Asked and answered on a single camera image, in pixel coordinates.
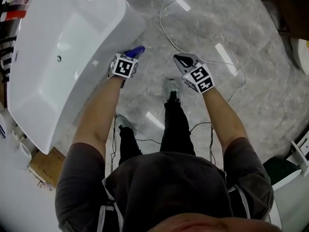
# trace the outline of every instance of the blue handle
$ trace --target blue handle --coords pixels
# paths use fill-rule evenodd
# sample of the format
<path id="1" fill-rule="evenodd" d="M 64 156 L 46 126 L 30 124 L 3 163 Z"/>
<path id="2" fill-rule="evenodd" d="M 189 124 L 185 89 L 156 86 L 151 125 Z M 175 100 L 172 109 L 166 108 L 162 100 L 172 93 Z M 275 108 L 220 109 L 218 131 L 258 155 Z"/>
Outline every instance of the blue handle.
<path id="1" fill-rule="evenodd" d="M 126 53 L 126 55 L 130 58 L 136 58 L 138 59 L 138 57 L 140 56 L 140 54 L 142 54 L 145 51 L 145 47 L 140 45 L 138 47 L 135 47 L 134 49 L 128 51 Z"/>

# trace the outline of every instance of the leg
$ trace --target leg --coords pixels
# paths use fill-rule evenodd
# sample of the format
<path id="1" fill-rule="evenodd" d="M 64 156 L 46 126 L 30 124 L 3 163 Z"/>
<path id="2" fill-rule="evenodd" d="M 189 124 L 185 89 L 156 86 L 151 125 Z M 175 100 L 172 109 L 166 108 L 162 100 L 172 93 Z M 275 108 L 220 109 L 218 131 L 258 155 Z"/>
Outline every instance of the leg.
<path id="1" fill-rule="evenodd" d="M 173 90 L 173 88 L 167 88 L 167 94 L 170 90 Z M 190 139 L 191 132 L 189 131 L 188 120 L 177 97 L 178 90 L 171 91 L 168 102 L 164 104 L 166 109 L 165 131 L 160 151 L 179 152 L 195 156 L 193 144 Z"/>
<path id="2" fill-rule="evenodd" d="M 120 165 L 132 157 L 142 155 L 142 152 L 140 151 L 139 146 L 135 140 L 134 131 L 128 120 L 124 116 L 118 115 L 117 124 L 120 128 L 121 137 L 119 160 Z"/>

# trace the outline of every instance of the person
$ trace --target person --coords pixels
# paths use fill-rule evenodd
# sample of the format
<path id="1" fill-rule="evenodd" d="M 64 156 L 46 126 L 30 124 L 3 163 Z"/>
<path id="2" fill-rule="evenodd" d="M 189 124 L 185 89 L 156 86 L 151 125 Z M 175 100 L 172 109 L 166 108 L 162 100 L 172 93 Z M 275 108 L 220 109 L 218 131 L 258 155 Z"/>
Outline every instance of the person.
<path id="1" fill-rule="evenodd" d="M 124 78 L 110 77 L 86 106 L 56 188 L 65 232 L 279 232 L 263 221 L 273 189 L 245 128 L 213 87 L 203 93 L 222 146 L 224 172 L 197 157 L 179 87 L 165 86 L 160 151 L 143 155 L 119 115 L 119 166 L 105 178 L 106 142 Z"/>

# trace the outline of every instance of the white cable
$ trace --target white cable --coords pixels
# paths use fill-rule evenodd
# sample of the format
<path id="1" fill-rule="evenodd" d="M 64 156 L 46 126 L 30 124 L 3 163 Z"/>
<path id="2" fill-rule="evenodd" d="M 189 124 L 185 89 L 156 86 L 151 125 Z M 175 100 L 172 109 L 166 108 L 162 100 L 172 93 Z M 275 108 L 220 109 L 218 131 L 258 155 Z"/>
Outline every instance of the white cable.
<path id="1" fill-rule="evenodd" d="M 171 43 L 171 45 L 172 45 L 173 47 L 175 47 L 175 48 L 176 48 L 178 51 L 180 51 L 180 52 L 187 53 L 187 52 L 183 51 L 182 49 L 180 49 L 178 46 L 176 46 L 176 45 L 174 44 L 174 42 L 173 42 L 173 41 L 171 40 L 171 38 L 168 36 L 168 34 L 166 33 L 166 31 L 165 31 L 165 29 L 164 29 L 164 27 L 163 27 L 163 25 L 162 25 L 162 22 L 161 22 L 161 14 L 162 14 L 162 10 L 163 10 L 163 7 L 164 7 L 165 2 L 166 2 L 166 0 L 163 1 L 162 6 L 161 6 L 161 9 L 160 9 L 160 13 L 159 13 L 159 23 L 160 23 L 160 27 L 161 27 L 161 29 L 163 30 L 163 32 L 164 32 L 166 38 L 168 39 L 168 41 Z M 231 98 L 228 100 L 228 103 L 230 103 L 230 101 L 233 99 L 233 97 L 234 97 L 234 95 L 236 94 L 236 92 L 241 91 L 242 89 L 244 89 L 244 88 L 246 87 L 246 85 L 247 85 L 246 74 L 245 74 L 245 73 L 243 72 L 243 70 L 242 70 L 241 68 L 239 68 L 238 66 L 236 66 L 236 65 L 234 65 L 234 64 L 231 64 L 231 63 L 226 63 L 226 62 L 210 62 L 210 61 L 203 60 L 203 59 L 201 59 L 201 58 L 200 58 L 200 60 L 203 61 L 203 62 L 205 62 L 205 63 L 208 63 L 208 64 L 229 64 L 229 65 L 234 66 L 235 68 L 237 68 L 238 70 L 240 70 L 240 71 L 243 73 L 244 78 L 245 78 L 245 81 L 244 81 L 243 85 L 242 85 L 239 89 L 237 89 L 237 90 L 232 94 Z"/>

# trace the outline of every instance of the wall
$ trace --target wall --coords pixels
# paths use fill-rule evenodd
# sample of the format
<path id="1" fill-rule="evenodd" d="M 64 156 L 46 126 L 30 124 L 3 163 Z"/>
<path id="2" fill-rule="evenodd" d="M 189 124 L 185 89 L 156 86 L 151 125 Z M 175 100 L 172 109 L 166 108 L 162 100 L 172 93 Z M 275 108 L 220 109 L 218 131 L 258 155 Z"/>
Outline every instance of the wall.
<path id="1" fill-rule="evenodd" d="M 299 175 L 275 191 L 284 232 L 301 232 L 309 224 L 309 175 Z"/>
<path id="2" fill-rule="evenodd" d="M 0 224 L 8 232 L 58 232 L 55 191 L 13 165 L 14 140 L 0 140 Z"/>

